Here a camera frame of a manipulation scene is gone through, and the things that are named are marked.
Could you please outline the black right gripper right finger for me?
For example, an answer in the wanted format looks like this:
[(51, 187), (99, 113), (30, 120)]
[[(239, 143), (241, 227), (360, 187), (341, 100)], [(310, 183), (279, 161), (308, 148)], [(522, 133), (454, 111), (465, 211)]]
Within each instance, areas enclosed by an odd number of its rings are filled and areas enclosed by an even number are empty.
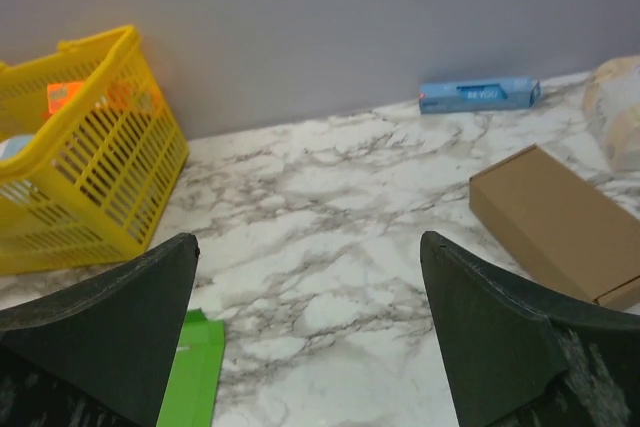
[(638, 316), (550, 290), (435, 231), (420, 261), (460, 425), (638, 425)]

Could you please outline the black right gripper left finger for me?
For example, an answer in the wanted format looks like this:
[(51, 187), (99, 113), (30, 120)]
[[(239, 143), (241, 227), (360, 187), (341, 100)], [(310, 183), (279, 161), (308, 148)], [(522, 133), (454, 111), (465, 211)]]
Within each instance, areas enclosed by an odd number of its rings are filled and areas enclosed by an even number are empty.
[(181, 233), (1, 312), (4, 426), (153, 426), (199, 257)]

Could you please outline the green paper box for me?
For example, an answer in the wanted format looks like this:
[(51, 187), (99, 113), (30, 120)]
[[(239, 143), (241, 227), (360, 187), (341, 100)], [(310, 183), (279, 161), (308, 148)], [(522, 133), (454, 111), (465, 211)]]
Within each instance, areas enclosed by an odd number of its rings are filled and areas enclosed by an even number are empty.
[(222, 320), (187, 312), (156, 425), (209, 427), (225, 351)]

